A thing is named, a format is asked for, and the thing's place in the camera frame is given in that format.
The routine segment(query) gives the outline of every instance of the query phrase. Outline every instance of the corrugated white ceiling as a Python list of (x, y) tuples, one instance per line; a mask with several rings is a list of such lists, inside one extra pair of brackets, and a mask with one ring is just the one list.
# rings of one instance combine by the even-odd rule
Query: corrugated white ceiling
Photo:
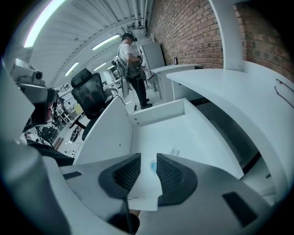
[[(137, 5), (140, 19), (140, 0)], [(151, 6), (152, 1), (148, 1), (147, 13)], [(43, 72), (46, 85), (54, 87), (69, 82), (85, 67), (93, 71), (115, 57), (120, 38), (97, 50), (92, 47), (117, 33), (127, 32), (134, 24), (134, 15), (132, 0), (67, 0), (43, 27), (30, 63)], [(65, 77), (75, 62), (79, 65)]]

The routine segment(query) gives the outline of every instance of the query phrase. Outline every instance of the black mesh office chair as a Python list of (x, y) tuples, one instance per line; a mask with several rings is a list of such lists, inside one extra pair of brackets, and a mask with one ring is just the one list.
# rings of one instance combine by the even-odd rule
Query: black mesh office chair
[(115, 88), (104, 91), (100, 74), (91, 74), (86, 68), (72, 78), (71, 86), (73, 87), (73, 97), (81, 105), (87, 118), (90, 119), (86, 127), (78, 119), (74, 122), (84, 129), (82, 135), (82, 140), (84, 140), (96, 120), (113, 100), (111, 90), (117, 94), (118, 91)]

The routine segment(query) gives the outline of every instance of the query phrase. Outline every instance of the black pants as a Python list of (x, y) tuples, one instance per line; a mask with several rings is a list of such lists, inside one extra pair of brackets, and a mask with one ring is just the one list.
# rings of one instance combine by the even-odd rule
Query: black pants
[(140, 77), (141, 75), (139, 74), (133, 77), (134, 79), (131, 79), (128, 77), (127, 80), (129, 83), (132, 84), (133, 88), (135, 89), (140, 101), (140, 105), (144, 106), (146, 105), (146, 90), (145, 90), (144, 81)]

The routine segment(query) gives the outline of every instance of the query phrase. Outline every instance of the fluorescent tube light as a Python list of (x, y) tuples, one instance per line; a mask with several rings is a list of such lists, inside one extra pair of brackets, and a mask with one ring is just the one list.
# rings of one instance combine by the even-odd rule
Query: fluorescent tube light
[(79, 62), (75, 62), (70, 69), (66, 72), (66, 74), (64, 76), (68, 76), (70, 74), (70, 72), (79, 64)]
[(111, 38), (108, 38), (108, 39), (106, 39), (105, 41), (99, 43), (97, 46), (94, 46), (94, 47), (92, 48), (92, 50), (96, 50), (97, 48), (103, 46), (103, 45), (106, 44), (107, 42), (110, 42), (111, 40), (116, 39), (116, 38), (119, 38), (119, 34), (116, 34), (116, 35), (112, 36)]
[(106, 65), (106, 63), (103, 63), (102, 65), (98, 66), (97, 68), (94, 69), (94, 71), (96, 71), (97, 69), (101, 68), (104, 65)]
[(48, 6), (42, 11), (37, 20), (35, 21), (31, 31), (28, 34), (24, 47), (31, 47), (34, 45), (37, 36), (41, 32), (41, 29), (46, 24), (50, 16), (56, 11), (56, 9), (66, 0), (52, 0)]

